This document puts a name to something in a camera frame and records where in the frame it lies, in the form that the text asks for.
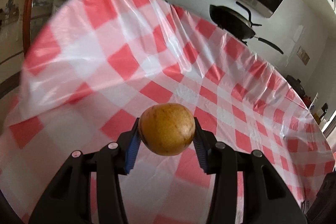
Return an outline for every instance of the black handle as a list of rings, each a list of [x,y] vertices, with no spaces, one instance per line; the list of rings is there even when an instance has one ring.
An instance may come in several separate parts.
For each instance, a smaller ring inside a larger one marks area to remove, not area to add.
[[[236,1],[236,4],[238,6],[240,6],[241,8],[243,8],[244,10],[246,10],[249,13],[249,22],[251,22],[252,20],[252,14],[249,8],[245,7],[243,4],[241,4],[240,2]]]
[[[275,44],[273,44],[272,42],[269,42],[268,40],[259,37],[258,38],[259,41],[264,42],[265,44],[269,45],[270,47],[272,47],[273,49],[277,50],[278,52],[280,52],[281,54],[283,54],[284,52]]]

